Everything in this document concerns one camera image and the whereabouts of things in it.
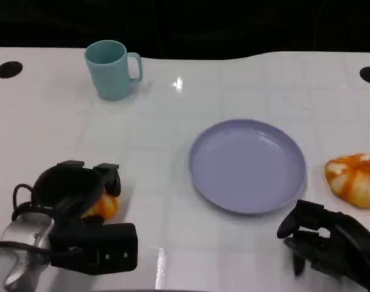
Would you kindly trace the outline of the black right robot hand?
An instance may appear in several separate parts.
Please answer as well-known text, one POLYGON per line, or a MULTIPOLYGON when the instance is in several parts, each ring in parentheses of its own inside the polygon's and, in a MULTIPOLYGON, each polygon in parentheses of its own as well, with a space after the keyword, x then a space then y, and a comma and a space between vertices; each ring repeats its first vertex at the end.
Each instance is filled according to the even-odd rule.
POLYGON ((298 200, 276 235, 291 250, 296 277, 309 263, 316 271, 346 277, 370 291, 370 231, 352 216, 298 200))

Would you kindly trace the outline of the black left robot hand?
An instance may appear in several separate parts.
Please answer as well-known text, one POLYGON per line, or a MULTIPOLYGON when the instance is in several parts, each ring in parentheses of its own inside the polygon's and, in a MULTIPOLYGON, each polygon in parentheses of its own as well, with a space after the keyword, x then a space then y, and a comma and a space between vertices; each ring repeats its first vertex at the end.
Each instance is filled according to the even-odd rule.
POLYGON ((89 169, 82 161, 64 161, 44 171, 31 191, 30 210, 61 226, 103 224, 119 210, 121 184, 117 164, 89 169))

